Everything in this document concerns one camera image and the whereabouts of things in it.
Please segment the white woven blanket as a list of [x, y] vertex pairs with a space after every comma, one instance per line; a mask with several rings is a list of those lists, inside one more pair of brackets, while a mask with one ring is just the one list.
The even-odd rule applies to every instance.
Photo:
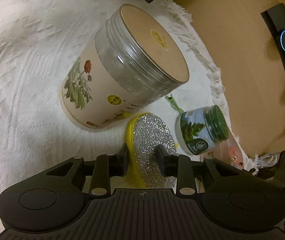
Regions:
[[0, 0], [0, 193], [73, 156], [90, 160], [123, 145], [126, 121], [85, 131], [59, 101], [79, 54], [122, 4], [152, 15], [183, 52], [190, 80], [173, 92], [178, 105], [186, 111], [218, 105], [229, 116], [221, 71], [191, 15], [173, 0]]

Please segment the tall beige-lid plastic jar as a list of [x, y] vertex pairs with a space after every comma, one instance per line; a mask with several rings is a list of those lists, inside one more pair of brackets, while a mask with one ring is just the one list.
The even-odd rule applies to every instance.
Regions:
[[185, 58], [142, 9], [124, 4], [103, 24], [67, 74], [64, 113], [78, 127], [103, 130], [187, 83]]

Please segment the green-lid small jar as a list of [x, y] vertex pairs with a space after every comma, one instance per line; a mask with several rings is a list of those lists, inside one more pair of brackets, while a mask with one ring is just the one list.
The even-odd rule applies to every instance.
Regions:
[[229, 138], [223, 112], [217, 105], [182, 113], [175, 125], [179, 146], [187, 153], [200, 155]]

